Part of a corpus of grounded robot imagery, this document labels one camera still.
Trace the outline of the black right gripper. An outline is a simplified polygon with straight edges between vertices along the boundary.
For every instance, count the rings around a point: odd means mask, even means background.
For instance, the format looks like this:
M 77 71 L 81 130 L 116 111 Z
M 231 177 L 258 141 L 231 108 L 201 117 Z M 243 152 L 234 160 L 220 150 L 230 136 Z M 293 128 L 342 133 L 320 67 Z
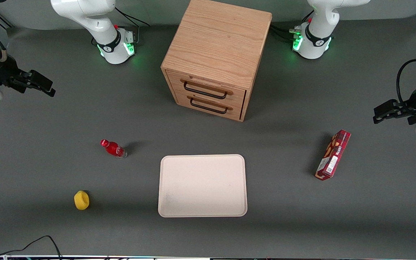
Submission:
M 56 90 L 53 89 L 53 82 L 50 79 L 35 70 L 30 70 L 29 84 L 26 76 L 28 73 L 19 69 L 15 59 L 11 56 L 4 62 L 0 61 L 0 86 L 13 88 L 22 94 L 27 88 L 30 88 L 41 91 L 50 97 L 55 96 Z

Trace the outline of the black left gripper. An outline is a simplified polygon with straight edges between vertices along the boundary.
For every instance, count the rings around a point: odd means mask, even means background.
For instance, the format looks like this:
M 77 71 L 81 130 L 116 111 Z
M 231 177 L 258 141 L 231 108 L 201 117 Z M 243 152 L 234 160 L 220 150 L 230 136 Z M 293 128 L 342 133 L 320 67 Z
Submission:
M 385 120 L 398 118 L 400 115 L 407 116 L 409 125 L 416 124 L 416 90 L 412 92 L 409 99 L 404 100 L 401 96 L 400 83 L 397 82 L 397 100 L 388 100 L 374 108 L 373 123 L 379 124 Z

